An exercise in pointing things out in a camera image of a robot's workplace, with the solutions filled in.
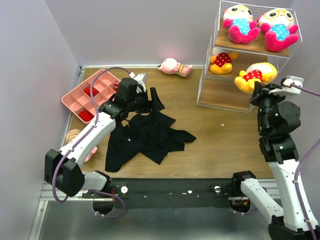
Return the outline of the white plush with yellow glasses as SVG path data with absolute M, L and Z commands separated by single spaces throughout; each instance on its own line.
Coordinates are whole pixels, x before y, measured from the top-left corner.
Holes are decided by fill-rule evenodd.
M 242 4 L 231 6 L 223 12 L 222 25 L 227 28 L 228 36 L 235 44 L 249 44 L 261 32 L 251 10 Z

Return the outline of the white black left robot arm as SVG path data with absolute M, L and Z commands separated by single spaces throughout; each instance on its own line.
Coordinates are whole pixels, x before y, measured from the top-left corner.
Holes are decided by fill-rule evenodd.
M 146 89 L 147 79 L 145 73 L 133 78 L 123 78 L 117 92 L 100 105 L 92 121 L 74 140 L 60 150 L 50 149 L 46 153 L 44 180 L 51 184 L 56 201 L 62 201 L 58 198 L 57 191 L 67 197 L 73 197 L 81 190 L 94 191 L 101 198 L 110 194 L 111 185 L 107 182 L 106 175 L 98 171 L 82 171 L 81 167 L 94 147 L 125 120 L 130 112 L 159 112 L 165 108 L 155 87 Z

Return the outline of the yellow plush red dotted dress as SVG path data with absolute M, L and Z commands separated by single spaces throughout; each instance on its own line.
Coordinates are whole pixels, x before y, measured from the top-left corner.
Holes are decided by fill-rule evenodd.
M 269 62 L 258 62 L 250 65 L 246 70 L 241 70 L 234 79 L 234 83 L 240 91 L 252 94 L 255 82 L 268 85 L 277 75 L 278 70 L 274 65 Z

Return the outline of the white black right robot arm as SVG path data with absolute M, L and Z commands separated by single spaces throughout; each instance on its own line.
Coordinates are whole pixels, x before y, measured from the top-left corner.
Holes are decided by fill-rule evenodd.
M 272 171 L 282 205 L 260 185 L 251 171 L 234 173 L 230 191 L 245 195 L 268 224 L 273 240 L 318 240 L 320 225 L 304 190 L 300 169 L 302 161 L 291 132 L 301 125 L 301 110 L 286 101 L 286 86 L 254 83 L 250 103 L 258 107 L 259 148 Z

